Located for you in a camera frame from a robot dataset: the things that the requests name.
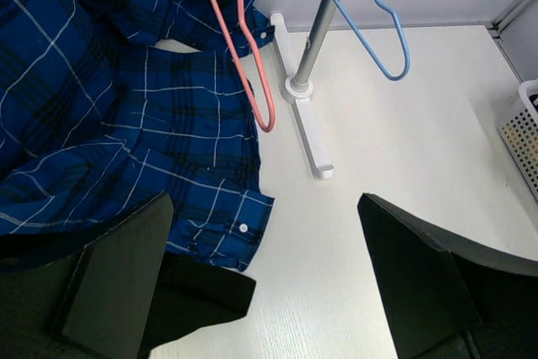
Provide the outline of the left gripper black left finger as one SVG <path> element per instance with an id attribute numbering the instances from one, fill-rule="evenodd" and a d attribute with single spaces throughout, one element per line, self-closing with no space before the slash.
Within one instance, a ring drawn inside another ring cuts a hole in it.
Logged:
<path id="1" fill-rule="evenodd" d="M 96 358 L 135 358 L 171 228 L 162 193 L 86 245 L 51 328 Z"/>

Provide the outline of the white perforated basket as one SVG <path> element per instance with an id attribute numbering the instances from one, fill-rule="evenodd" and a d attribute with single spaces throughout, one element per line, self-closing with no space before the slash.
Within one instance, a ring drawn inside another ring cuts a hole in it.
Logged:
<path id="1" fill-rule="evenodd" d="M 497 131 L 537 200 L 537 80 L 522 82 L 518 97 L 502 115 Z"/>

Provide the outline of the pink wire hanger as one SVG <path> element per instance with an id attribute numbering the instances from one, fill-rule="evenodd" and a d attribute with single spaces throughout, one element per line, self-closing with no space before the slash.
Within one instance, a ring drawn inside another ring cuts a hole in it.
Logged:
<path id="1" fill-rule="evenodd" d="M 251 85 L 247 79 L 247 76 L 244 72 L 243 66 L 240 62 L 240 57 L 237 53 L 234 41 L 232 40 L 229 29 L 226 25 L 226 22 L 224 20 L 224 15 L 222 14 L 221 8 L 219 6 L 219 3 L 217 0 L 209 0 L 212 6 L 212 9 L 215 13 L 215 17 L 219 23 L 219 27 L 221 28 L 222 35 L 224 36 L 224 40 L 226 42 L 226 45 L 228 46 L 230 55 L 232 57 L 232 61 L 234 62 L 235 68 L 238 72 L 240 81 L 245 89 L 246 96 L 248 98 L 249 104 L 251 106 L 252 112 L 254 114 L 254 118 L 260 127 L 260 129 L 265 133 L 270 133 L 273 131 L 275 124 L 276 124 L 276 109 L 272 97 L 272 91 L 270 89 L 267 77 L 266 77 L 266 71 L 265 67 L 263 65 L 263 61 L 261 58 L 261 54 L 258 48 L 258 45 L 255 41 L 255 38 L 253 34 L 251 33 L 250 29 L 248 28 L 246 18 L 245 18 L 245 0 L 236 0 L 236 12 L 237 12 L 237 20 L 238 25 L 240 27 L 241 33 L 245 36 L 248 45 L 251 48 L 251 54 L 254 57 L 254 61 L 256 64 L 256 69 L 258 73 L 258 77 L 261 81 L 262 91 L 266 100 L 266 106 L 267 106 L 267 112 L 268 112 L 268 122 L 265 123 L 264 119 L 261 115 L 261 111 L 256 103 L 256 98 L 254 95 L 254 92 L 251 88 Z"/>

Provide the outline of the metal clothes rack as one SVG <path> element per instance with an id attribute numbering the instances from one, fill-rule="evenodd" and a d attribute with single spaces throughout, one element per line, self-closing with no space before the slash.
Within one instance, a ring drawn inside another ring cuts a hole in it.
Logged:
<path id="1" fill-rule="evenodd" d="M 292 107 L 310 171 L 314 177 L 321 180 L 332 178 L 335 167 L 315 113 L 314 84 L 311 75 L 335 11 L 333 0 L 320 0 L 302 55 L 296 55 L 292 48 L 284 16 L 281 13 L 274 13 L 270 17 L 270 22 L 275 28 L 277 55 L 280 57 L 284 73 L 284 81 L 279 86 L 280 92 L 282 98 Z"/>

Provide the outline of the blue plaid shirt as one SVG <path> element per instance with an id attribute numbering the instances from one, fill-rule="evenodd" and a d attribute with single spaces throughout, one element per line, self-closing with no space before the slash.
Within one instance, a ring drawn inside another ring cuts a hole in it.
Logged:
<path id="1" fill-rule="evenodd" d="M 166 248 L 244 271 L 272 205 L 236 0 L 1 0 L 1 231 L 75 232 L 159 193 Z"/>

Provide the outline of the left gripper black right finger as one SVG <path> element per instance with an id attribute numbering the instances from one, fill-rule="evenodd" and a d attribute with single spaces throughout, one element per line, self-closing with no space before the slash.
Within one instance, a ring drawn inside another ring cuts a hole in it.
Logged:
<path id="1" fill-rule="evenodd" d="M 535 358 L 537 263 L 364 193 L 357 205 L 400 358 Z"/>

